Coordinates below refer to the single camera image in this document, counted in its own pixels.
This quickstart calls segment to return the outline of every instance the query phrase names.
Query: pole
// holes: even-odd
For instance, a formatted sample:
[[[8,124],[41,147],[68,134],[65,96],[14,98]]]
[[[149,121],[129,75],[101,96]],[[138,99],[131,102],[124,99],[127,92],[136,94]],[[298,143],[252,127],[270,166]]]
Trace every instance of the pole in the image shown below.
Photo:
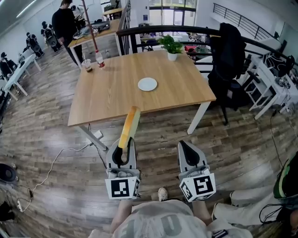
[[[98,50],[97,44],[96,44],[96,41],[95,41],[95,38],[94,38],[94,35],[93,35],[92,26],[91,26],[90,21],[89,21],[89,16],[88,16],[88,13],[87,13],[87,8],[86,8],[85,0],[82,0],[82,2],[83,2],[84,11],[85,11],[85,14],[86,14],[86,17],[87,17],[88,27],[90,29],[92,40],[93,40],[93,43],[94,43],[94,46],[95,46],[95,50]]]

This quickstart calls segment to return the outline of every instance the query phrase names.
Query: hand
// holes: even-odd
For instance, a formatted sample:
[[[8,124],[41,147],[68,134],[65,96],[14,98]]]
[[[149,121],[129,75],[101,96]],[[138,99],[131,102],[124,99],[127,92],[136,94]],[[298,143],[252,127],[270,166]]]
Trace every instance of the hand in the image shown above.
[[[61,37],[61,38],[59,38],[59,43],[61,44],[61,45],[63,45],[63,43],[64,43],[64,37]]]

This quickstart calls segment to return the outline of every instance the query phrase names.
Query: glass cup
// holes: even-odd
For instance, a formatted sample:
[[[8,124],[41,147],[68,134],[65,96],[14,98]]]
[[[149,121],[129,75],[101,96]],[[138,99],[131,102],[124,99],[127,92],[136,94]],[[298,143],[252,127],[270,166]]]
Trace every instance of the glass cup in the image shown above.
[[[90,59],[86,59],[82,62],[82,67],[84,67],[86,69],[87,72],[92,71],[92,67],[91,67],[91,60]]]

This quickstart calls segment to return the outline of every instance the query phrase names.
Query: black railing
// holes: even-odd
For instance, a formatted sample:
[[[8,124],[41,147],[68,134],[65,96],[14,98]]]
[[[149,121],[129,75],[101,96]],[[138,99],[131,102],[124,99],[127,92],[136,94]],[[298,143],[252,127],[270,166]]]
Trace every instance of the black railing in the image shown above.
[[[264,40],[271,37],[274,38],[268,31],[260,27],[258,24],[226,7],[214,3],[213,12],[228,19],[238,27],[241,27],[256,40]]]
[[[134,27],[134,28],[128,28],[128,29],[122,29],[116,32],[118,37],[124,37],[124,36],[129,36],[131,40],[131,47],[132,47],[132,52],[137,53],[139,47],[145,47],[145,46],[156,46],[159,43],[142,43],[142,44],[137,44],[135,40],[135,35],[136,34],[143,34],[143,33],[162,33],[162,32],[187,32],[187,33],[199,33],[199,34],[208,34],[208,35],[215,35],[215,36],[220,36],[220,33],[218,30],[215,29],[210,29],[210,28],[205,28],[205,27],[195,27],[195,26],[141,26],[141,27]],[[242,37],[242,40],[248,44],[252,44],[254,46],[260,47],[262,49],[265,49],[269,52],[275,53],[276,56],[282,57],[284,59],[287,59],[288,57],[283,55],[280,51],[277,51],[267,45],[264,45],[258,41]],[[181,42],[184,45],[208,45],[207,43],[202,43],[202,42],[188,42],[184,41]],[[259,56],[263,56],[261,53],[246,50],[248,53],[256,54]],[[211,55],[210,53],[187,53],[189,55]],[[210,65],[210,63],[195,63],[196,65]]]
[[[127,1],[126,6],[123,10],[122,16],[120,18],[118,31],[125,30],[129,28],[130,25],[130,0]],[[125,55],[129,53],[129,36],[118,36],[119,45],[121,49],[121,55]]]

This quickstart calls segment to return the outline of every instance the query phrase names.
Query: person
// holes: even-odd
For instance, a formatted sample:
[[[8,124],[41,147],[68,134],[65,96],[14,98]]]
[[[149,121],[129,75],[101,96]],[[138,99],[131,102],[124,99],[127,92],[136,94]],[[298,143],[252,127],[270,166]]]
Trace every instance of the person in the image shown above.
[[[74,63],[77,64],[70,48],[68,47],[73,39],[73,35],[77,32],[75,16],[73,11],[69,9],[69,5],[71,3],[72,0],[62,0],[60,8],[52,16],[52,25],[60,43],[65,46],[69,56],[72,58]],[[83,62],[82,46],[76,46],[74,50],[79,61]]]
[[[58,42],[58,39],[56,38],[54,31],[53,31],[53,26],[51,24],[49,24],[47,26],[47,23],[45,21],[42,22],[42,29],[41,29],[41,34],[43,35],[43,37],[46,39],[46,42],[49,43],[49,39],[51,38],[55,38],[57,43],[56,45],[50,45],[51,48],[54,50],[55,53],[57,53],[59,51],[59,49],[61,48],[60,43]]]
[[[232,205],[216,203],[212,216],[231,224],[261,225],[279,221],[291,227],[291,235],[298,229],[298,210],[285,206],[274,198],[273,186],[236,190],[230,194]]]
[[[165,188],[158,190],[159,201],[132,206],[132,200],[121,200],[112,221],[114,238],[252,238],[248,230],[233,227],[226,221],[212,221],[204,201],[193,202],[193,212],[180,200],[168,200]],[[93,230],[89,238],[101,237]]]
[[[0,206],[0,221],[14,220],[14,213],[11,212],[12,207],[4,202]]]
[[[77,26],[78,30],[80,30],[82,27],[84,27],[86,25],[83,11],[79,7],[76,7],[76,5],[72,5],[70,9],[74,13],[76,26]]]
[[[5,52],[2,52],[0,60],[0,70],[4,77],[13,74],[15,69],[17,68],[17,65],[12,60],[8,60],[6,56],[7,55],[5,54]]]
[[[38,58],[44,55],[44,52],[41,50],[41,47],[37,42],[36,35],[30,34],[30,32],[27,32],[26,45],[34,51]]]

